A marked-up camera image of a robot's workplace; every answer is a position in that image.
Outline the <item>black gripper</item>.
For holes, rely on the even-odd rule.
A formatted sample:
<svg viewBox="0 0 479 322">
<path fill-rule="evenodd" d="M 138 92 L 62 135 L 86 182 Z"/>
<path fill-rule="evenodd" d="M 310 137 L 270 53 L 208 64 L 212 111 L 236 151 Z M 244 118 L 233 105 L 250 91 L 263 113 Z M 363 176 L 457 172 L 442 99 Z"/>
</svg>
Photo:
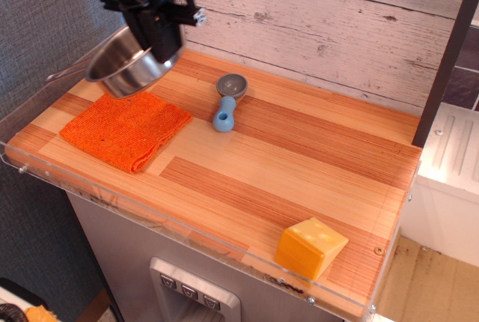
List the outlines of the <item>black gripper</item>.
<svg viewBox="0 0 479 322">
<path fill-rule="evenodd" d="M 106 10 L 124 13 L 129 29 L 143 50 L 152 49 L 166 62 L 183 46 L 180 25 L 200 26 L 207 21 L 194 0 L 100 0 Z"/>
</svg>

